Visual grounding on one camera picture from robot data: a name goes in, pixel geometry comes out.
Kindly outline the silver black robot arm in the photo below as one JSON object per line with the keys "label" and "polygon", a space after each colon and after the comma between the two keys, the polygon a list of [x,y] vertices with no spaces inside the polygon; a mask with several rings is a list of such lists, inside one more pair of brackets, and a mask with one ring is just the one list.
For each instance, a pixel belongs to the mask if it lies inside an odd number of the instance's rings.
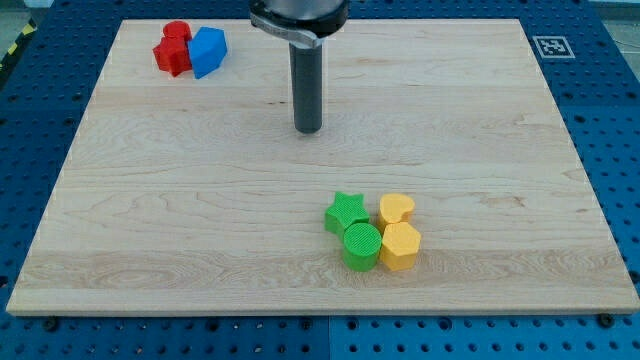
{"label": "silver black robot arm", "polygon": [[347,22],[348,0],[249,0],[252,26],[302,49],[320,47]]}

